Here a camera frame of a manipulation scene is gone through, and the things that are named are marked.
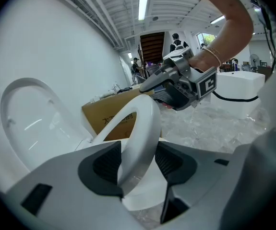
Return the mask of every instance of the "toilet bowl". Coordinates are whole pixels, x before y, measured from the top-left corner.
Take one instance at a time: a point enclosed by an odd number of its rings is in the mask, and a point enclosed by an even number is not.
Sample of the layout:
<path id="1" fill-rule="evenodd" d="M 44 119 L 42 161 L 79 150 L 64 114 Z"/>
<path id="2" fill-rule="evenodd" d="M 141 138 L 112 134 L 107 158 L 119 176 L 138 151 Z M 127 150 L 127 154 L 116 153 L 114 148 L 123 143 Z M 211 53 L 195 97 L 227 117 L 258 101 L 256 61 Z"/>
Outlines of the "toilet bowl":
<path id="1" fill-rule="evenodd" d="M 130 101 L 93 139 L 76 123 L 58 96 L 44 82 L 21 78 L 8 85 L 0 102 L 0 118 L 17 157 L 30 172 L 45 161 L 104 142 L 128 114 L 137 118 L 129 139 L 121 140 L 118 184 L 128 210 L 153 207 L 164 201 L 167 182 L 154 158 L 160 134 L 160 111 L 147 95 Z"/>

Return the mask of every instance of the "floor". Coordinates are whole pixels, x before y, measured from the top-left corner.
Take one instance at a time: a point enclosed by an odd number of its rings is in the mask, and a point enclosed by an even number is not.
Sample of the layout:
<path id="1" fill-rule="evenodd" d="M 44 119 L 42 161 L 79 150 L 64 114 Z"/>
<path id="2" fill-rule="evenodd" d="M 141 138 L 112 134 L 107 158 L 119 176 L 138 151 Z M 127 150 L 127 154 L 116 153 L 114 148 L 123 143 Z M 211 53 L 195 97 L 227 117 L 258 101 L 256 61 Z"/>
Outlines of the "floor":
<path id="1" fill-rule="evenodd" d="M 250 116 L 240 120 L 202 101 L 196 108 L 174 111 L 159 106 L 162 136 L 166 140 L 197 149 L 233 153 L 241 144 L 251 143 L 267 130 L 270 122 L 265 109 L 258 106 Z M 160 225 L 163 203 L 133 216 L 148 230 Z"/>

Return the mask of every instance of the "window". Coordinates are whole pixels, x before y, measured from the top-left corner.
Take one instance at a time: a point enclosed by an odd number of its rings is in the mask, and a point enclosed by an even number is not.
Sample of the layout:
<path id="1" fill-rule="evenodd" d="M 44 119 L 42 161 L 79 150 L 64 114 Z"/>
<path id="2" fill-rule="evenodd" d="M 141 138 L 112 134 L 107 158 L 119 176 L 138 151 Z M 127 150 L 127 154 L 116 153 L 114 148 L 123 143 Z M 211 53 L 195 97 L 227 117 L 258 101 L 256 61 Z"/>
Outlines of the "window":
<path id="1" fill-rule="evenodd" d="M 199 33 L 197 35 L 197 39 L 200 43 L 200 47 L 201 47 L 201 44 L 205 44 L 205 46 L 209 45 L 215 38 L 216 38 L 215 35 L 211 35 L 208 33 Z"/>

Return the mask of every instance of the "backpack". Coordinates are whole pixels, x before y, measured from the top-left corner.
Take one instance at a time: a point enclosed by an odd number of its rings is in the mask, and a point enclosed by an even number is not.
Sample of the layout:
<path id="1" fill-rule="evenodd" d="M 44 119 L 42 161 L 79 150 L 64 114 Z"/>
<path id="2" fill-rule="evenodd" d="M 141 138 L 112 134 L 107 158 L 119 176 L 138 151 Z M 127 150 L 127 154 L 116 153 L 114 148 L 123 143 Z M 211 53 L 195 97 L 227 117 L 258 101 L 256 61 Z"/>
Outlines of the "backpack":
<path id="1" fill-rule="evenodd" d="M 185 47 L 184 47 L 184 41 L 181 41 L 181 42 L 180 42 L 180 45 L 176 45 L 176 43 L 173 43 L 173 45 L 175 46 L 175 50 L 185 48 Z"/>

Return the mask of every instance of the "ceiling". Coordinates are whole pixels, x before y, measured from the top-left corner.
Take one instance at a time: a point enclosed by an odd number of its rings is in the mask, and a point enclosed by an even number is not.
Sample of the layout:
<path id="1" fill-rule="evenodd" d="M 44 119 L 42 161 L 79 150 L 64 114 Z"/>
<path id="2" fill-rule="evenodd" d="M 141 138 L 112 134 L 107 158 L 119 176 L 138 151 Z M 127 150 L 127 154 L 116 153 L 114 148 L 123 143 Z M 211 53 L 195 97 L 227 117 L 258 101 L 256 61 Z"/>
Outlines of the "ceiling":
<path id="1" fill-rule="evenodd" d="M 225 23 L 222 20 L 211 25 L 221 16 L 220 11 L 208 0 L 149 0 L 145 19 L 138 20 L 139 0 L 72 0 L 89 20 L 105 34 L 115 49 L 128 50 L 139 41 L 139 36 L 180 28 L 192 34 L 205 32 L 218 34 Z M 261 26 L 249 0 L 241 0 L 254 24 L 259 38 Z"/>

